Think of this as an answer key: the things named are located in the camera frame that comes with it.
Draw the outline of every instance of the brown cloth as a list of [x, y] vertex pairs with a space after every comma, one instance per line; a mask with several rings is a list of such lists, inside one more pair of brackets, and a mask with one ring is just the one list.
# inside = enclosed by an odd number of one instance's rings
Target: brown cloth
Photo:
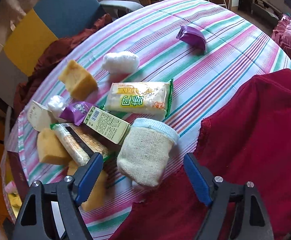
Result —
[[52, 42], [39, 58], [32, 75], [28, 78], [28, 82], [20, 83], [16, 87], [13, 101], [15, 117], [19, 116], [44, 79], [71, 51], [93, 33], [111, 22], [111, 16], [105, 14], [93, 24], [91, 29], [84, 29], [71, 38], [60, 38]]

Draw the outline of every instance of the cardboard box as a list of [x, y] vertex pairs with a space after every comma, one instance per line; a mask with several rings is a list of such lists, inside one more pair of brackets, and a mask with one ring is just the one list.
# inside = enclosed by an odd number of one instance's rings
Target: cardboard box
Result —
[[84, 124], [115, 144], [122, 144], [131, 124], [99, 108], [91, 107]]
[[41, 132], [43, 128], [50, 128], [50, 124], [57, 122], [51, 111], [34, 100], [28, 110], [27, 118], [38, 132]]

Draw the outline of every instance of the dark red cloth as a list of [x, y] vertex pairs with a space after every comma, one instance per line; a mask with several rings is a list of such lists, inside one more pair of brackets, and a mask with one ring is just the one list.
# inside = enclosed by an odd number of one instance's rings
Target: dark red cloth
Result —
[[[202, 120], [195, 156], [231, 183], [252, 181], [275, 239], [291, 230], [291, 70], [256, 75]], [[219, 239], [228, 239], [234, 206]], [[183, 170], [167, 177], [132, 211], [111, 240], [191, 240], [206, 214]]]
[[73, 51], [93, 33], [97, 32], [111, 22], [111, 16], [109, 14], [105, 14], [93, 24], [92, 28], [84, 29], [82, 32], [73, 37], [60, 38], [57, 41], [52, 42], [39, 58], [32, 75], [28, 78], [28, 82], [20, 83], [16, 88], [13, 101], [15, 117], [18, 117], [44, 79], [71, 51]]

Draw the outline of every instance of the wrapped candy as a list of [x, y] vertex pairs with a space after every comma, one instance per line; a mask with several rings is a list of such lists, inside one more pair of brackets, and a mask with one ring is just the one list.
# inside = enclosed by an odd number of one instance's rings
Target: wrapped candy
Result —
[[87, 102], [76, 102], [69, 104], [60, 114], [60, 118], [80, 125], [93, 105]]
[[181, 29], [176, 38], [203, 51], [206, 49], [207, 41], [204, 35], [201, 33], [201, 31], [193, 27], [187, 25], [181, 26]]

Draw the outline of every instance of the beige sock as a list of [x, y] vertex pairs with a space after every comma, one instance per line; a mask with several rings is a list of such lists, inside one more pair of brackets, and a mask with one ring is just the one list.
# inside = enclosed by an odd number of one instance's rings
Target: beige sock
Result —
[[141, 186], [160, 184], [171, 148], [179, 135], [168, 125], [137, 118], [125, 138], [117, 158], [120, 173]]

